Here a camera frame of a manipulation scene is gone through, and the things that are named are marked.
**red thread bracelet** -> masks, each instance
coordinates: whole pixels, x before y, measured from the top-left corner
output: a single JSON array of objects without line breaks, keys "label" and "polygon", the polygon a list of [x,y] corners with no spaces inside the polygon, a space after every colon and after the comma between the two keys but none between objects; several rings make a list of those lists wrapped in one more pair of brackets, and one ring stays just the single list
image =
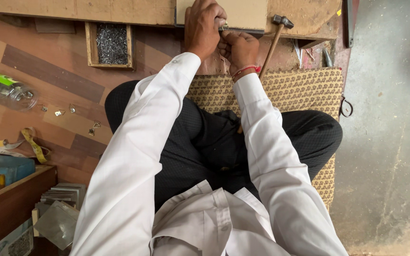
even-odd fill
[{"label": "red thread bracelet", "polygon": [[237,72],[235,72],[232,76],[232,79],[234,79],[237,75],[239,75],[240,73],[242,73],[246,69],[250,69],[250,68],[254,68],[256,72],[261,71],[261,67],[258,67],[256,65],[246,65],[246,66],[242,67],[240,70],[238,70]]}]

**hammer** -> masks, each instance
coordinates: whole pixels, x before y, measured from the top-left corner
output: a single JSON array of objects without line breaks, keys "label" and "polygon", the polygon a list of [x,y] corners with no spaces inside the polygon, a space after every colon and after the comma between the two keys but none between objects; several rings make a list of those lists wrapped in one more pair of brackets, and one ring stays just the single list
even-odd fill
[{"label": "hammer", "polygon": [[283,28],[288,28],[292,29],[293,28],[293,23],[286,18],[286,16],[279,16],[279,15],[274,15],[273,20],[271,21],[273,24],[278,25],[278,30],[276,31],[275,37],[273,38],[273,41],[271,42],[270,50],[268,51],[268,54],[265,59],[265,63],[263,64],[261,73],[259,74],[259,79],[262,82],[262,78],[265,75],[266,69],[268,67],[268,62],[271,59],[271,56],[273,55],[273,52],[275,51],[275,47],[278,44],[279,37],[281,35],[281,30]]}]

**wooden floor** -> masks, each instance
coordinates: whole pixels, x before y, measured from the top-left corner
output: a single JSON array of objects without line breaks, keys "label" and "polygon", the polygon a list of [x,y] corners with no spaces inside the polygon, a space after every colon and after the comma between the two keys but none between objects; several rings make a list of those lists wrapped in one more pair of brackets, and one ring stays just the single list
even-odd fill
[{"label": "wooden floor", "polygon": [[[35,141],[52,150],[47,164],[58,166],[59,180],[88,184],[99,155],[112,137],[104,110],[106,96],[123,82],[157,73],[182,52],[182,42],[175,39],[173,29],[136,26],[137,70],[100,70],[88,66],[84,24],[75,25],[74,35],[38,34],[34,24],[17,28],[0,21],[0,73],[36,89],[40,95],[38,104],[48,107],[47,112],[33,108],[21,113],[0,105],[0,140],[13,143],[23,138],[23,128],[33,127],[37,131]],[[264,60],[269,41],[270,38],[260,39],[259,62]],[[295,68],[296,58],[291,50],[280,51],[273,66]],[[225,61],[214,55],[199,73],[226,72]],[[70,103],[76,106],[76,113],[67,111],[55,116],[55,111],[67,110]],[[88,130],[94,120],[102,126],[95,129],[93,137]],[[27,143],[18,151],[33,155]]]}]

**man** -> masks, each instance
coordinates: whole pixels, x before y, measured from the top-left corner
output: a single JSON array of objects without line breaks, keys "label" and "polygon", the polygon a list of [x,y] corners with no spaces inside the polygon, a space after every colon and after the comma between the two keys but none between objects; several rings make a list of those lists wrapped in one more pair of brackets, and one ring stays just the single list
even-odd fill
[{"label": "man", "polygon": [[[339,124],[273,108],[246,68],[257,39],[220,38],[227,16],[214,0],[196,0],[185,18],[186,52],[107,97],[114,136],[89,183],[71,255],[347,255],[310,181],[339,146]],[[216,46],[236,74],[243,134],[232,112],[208,114],[184,98]]]}]

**gray floor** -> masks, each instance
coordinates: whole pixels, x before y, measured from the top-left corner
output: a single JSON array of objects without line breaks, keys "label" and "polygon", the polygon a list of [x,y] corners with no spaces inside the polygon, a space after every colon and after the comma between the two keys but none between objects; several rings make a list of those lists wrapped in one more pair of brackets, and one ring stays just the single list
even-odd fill
[{"label": "gray floor", "polygon": [[361,0],[331,216],[348,252],[410,255],[410,1]]}]

